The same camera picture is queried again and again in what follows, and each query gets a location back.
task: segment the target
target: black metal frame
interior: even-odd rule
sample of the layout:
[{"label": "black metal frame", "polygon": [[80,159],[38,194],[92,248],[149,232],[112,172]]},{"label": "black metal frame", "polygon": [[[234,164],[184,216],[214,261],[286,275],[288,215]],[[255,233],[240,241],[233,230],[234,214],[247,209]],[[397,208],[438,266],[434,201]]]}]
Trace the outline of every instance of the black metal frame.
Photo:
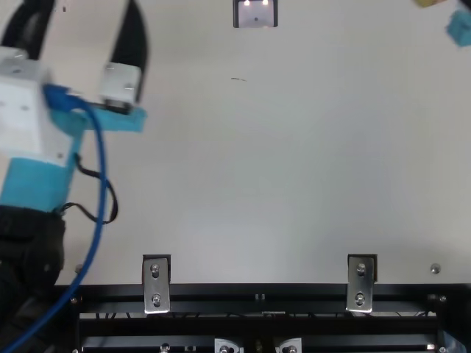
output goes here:
[{"label": "black metal frame", "polygon": [[[247,353],[260,353],[260,344],[272,353],[274,339],[295,337],[302,338],[304,352],[425,352],[430,344],[437,351],[444,345],[442,330],[450,327],[446,316],[456,319],[454,307],[464,308],[471,292],[468,285],[375,285],[374,293],[374,311],[391,316],[346,313],[346,285],[227,284],[170,285],[168,315],[105,318],[143,313],[142,286],[86,285],[71,303],[74,343],[66,351],[159,352],[168,344],[171,352],[213,352],[215,337],[237,338]],[[437,316],[396,314],[429,311]],[[469,316],[464,317],[459,326],[466,331]]]}]

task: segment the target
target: blue connector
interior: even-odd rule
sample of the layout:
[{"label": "blue connector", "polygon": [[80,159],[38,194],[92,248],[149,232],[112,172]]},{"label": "blue connector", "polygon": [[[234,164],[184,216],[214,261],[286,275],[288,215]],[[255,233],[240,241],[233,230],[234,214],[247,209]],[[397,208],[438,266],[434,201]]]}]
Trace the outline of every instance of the blue connector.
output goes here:
[{"label": "blue connector", "polygon": [[44,96],[50,109],[68,113],[71,110],[79,108],[75,96],[68,94],[69,88],[57,85],[44,85]]}]

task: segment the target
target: black cable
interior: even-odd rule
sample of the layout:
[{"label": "black cable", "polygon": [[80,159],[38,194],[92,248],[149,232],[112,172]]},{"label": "black cable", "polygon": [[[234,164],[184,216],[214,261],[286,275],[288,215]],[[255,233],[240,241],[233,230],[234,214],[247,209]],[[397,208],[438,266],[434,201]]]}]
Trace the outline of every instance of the black cable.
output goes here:
[{"label": "black cable", "polygon": [[[80,160],[82,158],[77,153],[74,155],[74,158],[75,158],[75,163],[77,164],[77,169],[79,170],[80,173],[86,176],[100,179],[99,172],[91,171],[90,169],[83,168],[82,164],[80,163]],[[111,197],[113,198],[113,206],[111,208],[110,219],[108,221],[103,221],[103,224],[109,224],[113,222],[116,219],[116,217],[118,217],[118,199],[116,197],[115,190],[113,189],[113,186],[111,185],[110,180],[106,181],[106,187],[110,191]],[[60,209],[60,213],[65,212],[66,210],[68,210],[69,208],[73,206],[77,206],[85,214],[85,216],[87,216],[88,219],[96,223],[96,217],[94,215],[88,212],[88,210],[85,207],[83,207],[81,204],[76,204],[74,202],[67,202],[66,204],[64,204]]]}]

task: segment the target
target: yellow object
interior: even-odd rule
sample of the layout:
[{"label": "yellow object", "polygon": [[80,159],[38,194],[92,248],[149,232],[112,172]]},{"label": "yellow object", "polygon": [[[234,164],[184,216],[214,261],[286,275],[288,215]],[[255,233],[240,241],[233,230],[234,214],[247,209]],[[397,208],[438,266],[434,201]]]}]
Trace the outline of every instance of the yellow object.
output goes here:
[{"label": "yellow object", "polygon": [[415,0],[415,2],[418,3],[419,6],[422,6],[422,7],[429,7],[443,1],[446,1],[446,0]]}]

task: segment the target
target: blue object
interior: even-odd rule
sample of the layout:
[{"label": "blue object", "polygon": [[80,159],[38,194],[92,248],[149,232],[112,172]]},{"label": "blue object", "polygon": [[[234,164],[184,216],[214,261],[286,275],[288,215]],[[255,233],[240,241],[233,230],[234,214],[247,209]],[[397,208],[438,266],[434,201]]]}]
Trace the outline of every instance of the blue object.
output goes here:
[{"label": "blue object", "polygon": [[[76,102],[73,97],[63,98],[67,92],[68,88],[60,86],[44,88],[53,122],[73,138],[66,166],[13,158],[1,191],[1,205],[51,212],[65,204],[75,170],[74,155],[80,150],[84,131],[93,128],[86,114],[72,112],[77,108]],[[104,130],[140,132],[144,127],[146,113],[141,108],[134,109],[129,115],[90,106],[88,109]]]},{"label": "blue object", "polygon": [[99,246],[99,241],[102,235],[102,227],[103,227],[103,218],[105,216],[105,204],[106,204],[106,156],[105,156],[105,145],[103,143],[102,137],[102,128],[100,127],[99,119],[96,117],[95,112],[93,109],[83,100],[73,97],[67,96],[66,91],[63,93],[58,93],[57,96],[54,98],[58,100],[59,107],[58,109],[66,109],[70,111],[75,108],[83,109],[91,119],[91,123],[93,128],[95,129],[95,136],[96,136],[96,145],[98,148],[98,157],[99,157],[99,164],[100,164],[100,190],[99,190],[99,206],[98,206],[98,216],[95,226],[95,232],[93,234],[93,240],[88,250],[87,257],[85,258],[85,262],[83,263],[82,270],[77,274],[74,281],[71,285],[67,288],[67,290],[63,293],[63,295],[59,298],[59,300],[49,308],[46,314],[44,314],[39,320],[37,320],[32,326],[28,328],[27,331],[23,333],[19,338],[14,340],[7,348],[5,348],[1,353],[13,353],[17,348],[21,345],[26,343],[41,327],[43,327],[51,318],[54,317],[55,314],[70,300],[70,298],[74,295],[74,292],[79,287],[80,283],[82,282],[83,278],[88,272],[88,269],[93,262],[93,258],[95,257],[96,250]]},{"label": "blue object", "polygon": [[451,16],[447,33],[459,46],[471,46],[471,13],[458,10]]}]

